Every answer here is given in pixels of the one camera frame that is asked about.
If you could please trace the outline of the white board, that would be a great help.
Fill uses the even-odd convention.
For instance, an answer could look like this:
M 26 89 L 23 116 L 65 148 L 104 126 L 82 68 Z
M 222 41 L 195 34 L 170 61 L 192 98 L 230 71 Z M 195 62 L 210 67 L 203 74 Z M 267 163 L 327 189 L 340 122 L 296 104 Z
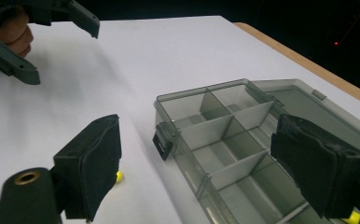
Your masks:
M 70 22 L 33 27 L 37 86 L 0 74 L 0 192 L 19 171 L 51 167 L 91 121 L 119 117 L 124 179 L 93 224 L 209 224 L 173 161 L 155 149 L 159 95 L 237 79 L 298 78 L 360 119 L 360 99 L 314 63 L 287 56 L 219 16 L 105 21 L 97 37 Z

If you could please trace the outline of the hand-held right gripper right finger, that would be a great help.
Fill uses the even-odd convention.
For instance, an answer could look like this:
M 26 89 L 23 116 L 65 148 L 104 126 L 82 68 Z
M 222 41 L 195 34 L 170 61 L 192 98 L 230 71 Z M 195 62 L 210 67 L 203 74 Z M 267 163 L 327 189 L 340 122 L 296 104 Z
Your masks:
M 360 150 L 318 125 L 282 114 L 271 156 L 291 176 L 319 217 L 360 211 Z

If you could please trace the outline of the clear grey compartment box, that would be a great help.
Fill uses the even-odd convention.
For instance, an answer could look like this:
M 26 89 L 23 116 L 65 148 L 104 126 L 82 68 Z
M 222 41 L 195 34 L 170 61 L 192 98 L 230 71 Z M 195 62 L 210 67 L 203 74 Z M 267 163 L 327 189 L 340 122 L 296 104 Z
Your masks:
M 298 79 L 241 79 L 158 97 L 154 144 L 214 224 L 335 224 L 319 217 L 270 154 L 282 114 L 360 150 L 360 120 Z

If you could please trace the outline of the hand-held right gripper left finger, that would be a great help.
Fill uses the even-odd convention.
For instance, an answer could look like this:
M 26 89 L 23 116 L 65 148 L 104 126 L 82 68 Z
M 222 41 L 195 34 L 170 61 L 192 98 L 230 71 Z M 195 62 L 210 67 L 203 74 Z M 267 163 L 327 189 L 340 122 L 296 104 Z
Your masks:
M 117 182 L 121 156 L 118 115 L 91 122 L 53 157 L 58 210 L 68 219 L 94 220 Z

